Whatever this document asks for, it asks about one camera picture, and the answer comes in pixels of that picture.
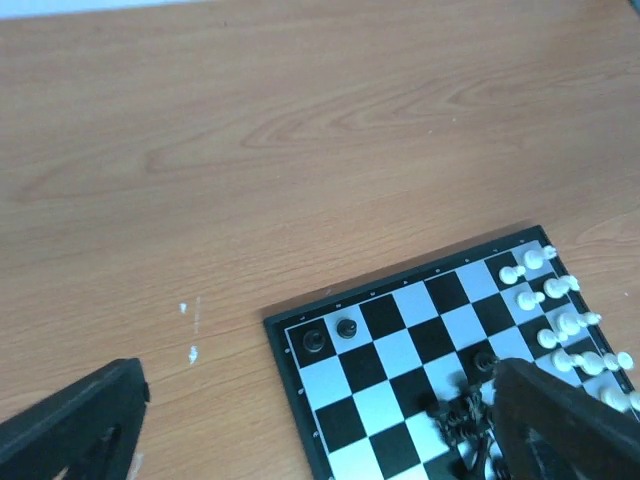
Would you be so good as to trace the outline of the black rook chess piece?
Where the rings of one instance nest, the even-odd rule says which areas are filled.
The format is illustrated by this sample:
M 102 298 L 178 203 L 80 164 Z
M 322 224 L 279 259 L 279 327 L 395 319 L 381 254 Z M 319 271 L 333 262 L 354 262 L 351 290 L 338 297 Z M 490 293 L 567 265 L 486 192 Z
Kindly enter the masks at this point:
M 309 353 L 321 351 L 326 343 L 324 334 L 318 329 L 311 329 L 303 336 L 303 347 Z

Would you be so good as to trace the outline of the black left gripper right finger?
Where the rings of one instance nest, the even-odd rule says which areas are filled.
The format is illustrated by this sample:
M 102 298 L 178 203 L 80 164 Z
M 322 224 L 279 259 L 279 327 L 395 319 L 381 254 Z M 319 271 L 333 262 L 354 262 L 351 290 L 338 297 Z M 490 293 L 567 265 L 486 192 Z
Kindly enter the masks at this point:
M 637 479 L 639 423 L 519 358 L 495 367 L 494 434 L 515 479 Z

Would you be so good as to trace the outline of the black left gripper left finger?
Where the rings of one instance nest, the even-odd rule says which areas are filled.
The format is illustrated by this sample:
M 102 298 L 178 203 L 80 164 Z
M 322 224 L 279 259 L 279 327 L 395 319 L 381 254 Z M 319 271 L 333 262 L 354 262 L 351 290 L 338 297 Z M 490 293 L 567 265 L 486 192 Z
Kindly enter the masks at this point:
M 127 478 L 149 402 L 139 359 L 104 365 L 1 423 L 1 477 Z

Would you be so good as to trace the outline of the black pawn chess piece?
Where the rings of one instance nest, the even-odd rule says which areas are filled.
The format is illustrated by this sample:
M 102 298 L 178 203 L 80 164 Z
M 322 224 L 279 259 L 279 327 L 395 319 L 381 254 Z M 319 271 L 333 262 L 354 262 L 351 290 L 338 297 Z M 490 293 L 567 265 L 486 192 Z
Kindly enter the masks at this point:
M 336 331 L 340 338 L 352 339 L 358 331 L 358 324 L 355 320 L 342 318 L 336 324 Z

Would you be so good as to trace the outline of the black and white chessboard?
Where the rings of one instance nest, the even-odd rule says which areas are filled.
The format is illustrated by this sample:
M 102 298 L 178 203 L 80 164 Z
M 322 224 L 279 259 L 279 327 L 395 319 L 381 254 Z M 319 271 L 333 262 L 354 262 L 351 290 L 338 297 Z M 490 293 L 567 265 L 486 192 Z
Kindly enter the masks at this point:
M 268 317 L 264 326 L 317 479 L 456 479 L 475 453 L 448 445 L 429 407 L 468 386 L 493 400 L 477 354 L 555 372 L 540 331 L 578 320 L 570 355 L 611 356 L 599 315 L 575 291 L 525 310 L 517 298 L 566 274 L 530 227 Z

